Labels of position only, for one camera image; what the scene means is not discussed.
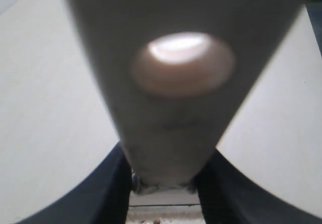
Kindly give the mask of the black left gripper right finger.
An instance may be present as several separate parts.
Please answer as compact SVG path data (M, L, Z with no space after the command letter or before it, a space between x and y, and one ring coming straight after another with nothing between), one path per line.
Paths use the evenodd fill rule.
M274 196L235 168L219 151L195 178L206 223L321 223L321 218Z

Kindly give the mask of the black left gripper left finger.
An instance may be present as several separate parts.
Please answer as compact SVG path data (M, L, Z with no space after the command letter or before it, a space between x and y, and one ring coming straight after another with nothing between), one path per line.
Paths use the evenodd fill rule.
M125 223L131 168L119 144L80 184L22 223Z

